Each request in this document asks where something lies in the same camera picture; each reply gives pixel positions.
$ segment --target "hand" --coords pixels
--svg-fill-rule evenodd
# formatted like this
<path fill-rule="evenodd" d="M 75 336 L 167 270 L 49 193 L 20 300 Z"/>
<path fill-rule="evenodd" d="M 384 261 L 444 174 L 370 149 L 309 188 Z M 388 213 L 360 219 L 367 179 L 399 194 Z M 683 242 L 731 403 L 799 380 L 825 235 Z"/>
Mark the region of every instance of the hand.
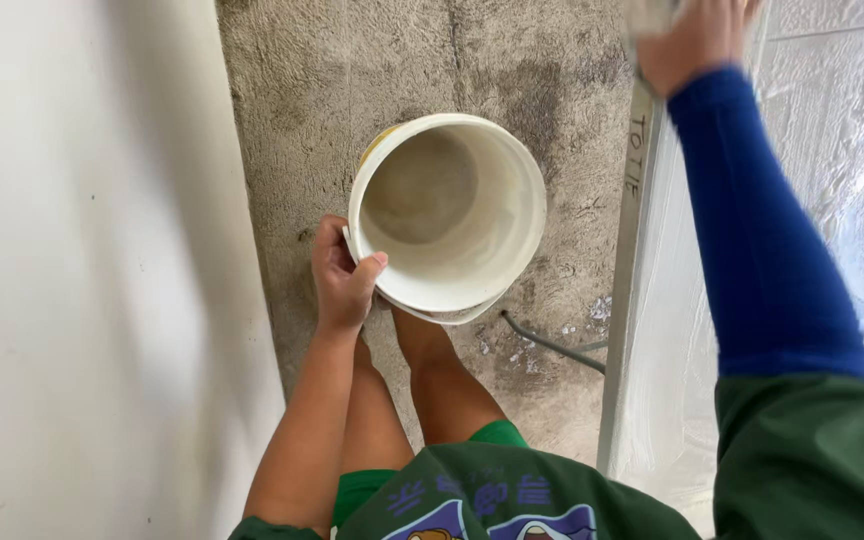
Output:
<path fill-rule="evenodd" d="M 703 73 L 742 62 L 745 30 L 762 0 L 685 0 L 675 27 L 637 43 L 638 64 L 661 97 L 683 89 Z"/>
<path fill-rule="evenodd" d="M 389 256 L 378 251 L 356 267 L 342 236 L 342 227 L 348 225 L 346 218 L 336 215 L 325 215 L 318 222 L 312 276 L 318 296 L 316 332 L 320 335 L 355 338 L 372 306 L 376 278 L 389 264 Z"/>

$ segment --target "green shirt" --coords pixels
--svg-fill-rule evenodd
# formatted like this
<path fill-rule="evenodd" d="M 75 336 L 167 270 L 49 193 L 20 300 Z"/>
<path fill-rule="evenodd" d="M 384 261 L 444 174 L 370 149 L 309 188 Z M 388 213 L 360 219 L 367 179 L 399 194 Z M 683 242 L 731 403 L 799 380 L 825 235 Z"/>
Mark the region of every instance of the green shirt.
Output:
<path fill-rule="evenodd" d="M 716 389 L 719 538 L 864 539 L 864 381 L 727 377 Z M 247 518 L 235 540 L 317 539 Z M 671 507 L 571 459 L 464 442 L 424 448 L 338 538 L 700 538 Z"/>

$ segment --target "cloth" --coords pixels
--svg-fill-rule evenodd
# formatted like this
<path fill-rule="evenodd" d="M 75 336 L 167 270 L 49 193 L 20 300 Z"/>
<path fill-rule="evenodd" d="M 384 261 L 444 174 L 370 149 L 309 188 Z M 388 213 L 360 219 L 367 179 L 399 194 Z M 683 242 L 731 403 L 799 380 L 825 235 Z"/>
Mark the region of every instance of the cloth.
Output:
<path fill-rule="evenodd" d="M 486 423 L 468 438 L 470 441 L 497 445 L 529 448 L 519 429 L 508 420 Z M 391 469 L 368 469 L 346 472 L 339 476 L 339 492 L 332 509 L 332 526 L 341 528 L 355 510 L 376 494 L 399 471 Z"/>
<path fill-rule="evenodd" d="M 864 348 L 735 68 L 669 103 L 719 338 L 719 538 L 864 539 Z M 344 522 L 377 540 L 697 539 L 675 510 L 531 448 L 424 448 Z M 233 539 L 312 539 L 248 518 Z"/>

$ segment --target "bucket handle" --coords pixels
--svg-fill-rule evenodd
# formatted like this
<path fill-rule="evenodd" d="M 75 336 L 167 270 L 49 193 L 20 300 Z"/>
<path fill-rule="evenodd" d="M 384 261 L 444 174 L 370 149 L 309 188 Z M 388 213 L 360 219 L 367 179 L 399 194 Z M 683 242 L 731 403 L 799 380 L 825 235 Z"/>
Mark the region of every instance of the bucket handle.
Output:
<path fill-rule="evenodd" d="M 353 241 L 352 241 L 352 234 L 349 232 L 349 227 L 342 227 L 342 236 L 345 237 L 345 245 L 347 247 L 349 247 L 348 253 L 352 256 L 352 260 L 355 262 L 355 264 L 359 264 L 359 258 L 357 256 L 355 256 L 355 253 L 351 249 L 352 245 L 353 245 Z M 471 308 L 468 311 L 468 313 L 462 313 L 462 315 L 459 315 L 456 318 L 450 318 L 449 315 L 451 314 L 451 312 L 441 313 L 440 316 L 422 313 L 421 311 L 413 309 L 412 307 L 409 307 L 408 305 L 405 305 L 398 300 L 393 300 L 388 295 L 383 293 L 380 289 L 377 289 L 377 292 L 378 292 L 378 294 L 381 294 L 382 298 L 386 299 L 389 302 L 389 304 L 392 304 L 393 306 L 395 306 L 396 308 L 399 308 L 400 310 L 402 310 L 405 313 L 411 313 L 412 315 L 418 317 L 419 319 L 421 319 L 423 321 L 428 321 L 430 323 L 436 323 L 438 325 L 458 326 L 458 325 L 464 325 L 466 323 L 472 322 L 476 317 L 478 317 L 482 313 L 485 313 L 487 309 L 491 308 L 493 306 L 493 304 L 498 302 L 499 298 L 502 298 L 502 295 L 505 294 L 506 290 L 507 289 L 502 289 L 495 296 L 489 298 L 488 300 L 483 301 L 482 303 L 479 303 L 478 305 Z"/>

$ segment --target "white wall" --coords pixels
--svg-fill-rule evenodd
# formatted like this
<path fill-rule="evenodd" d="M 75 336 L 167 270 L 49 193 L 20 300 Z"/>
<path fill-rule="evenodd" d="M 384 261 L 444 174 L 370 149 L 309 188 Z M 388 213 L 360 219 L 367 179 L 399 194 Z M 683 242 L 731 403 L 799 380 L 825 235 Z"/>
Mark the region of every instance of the white wall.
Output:
<path fill-rule="evenodd" d="M 0 1 L 0 538 L 215 538 L 284 403 L 210 0 Z"/>

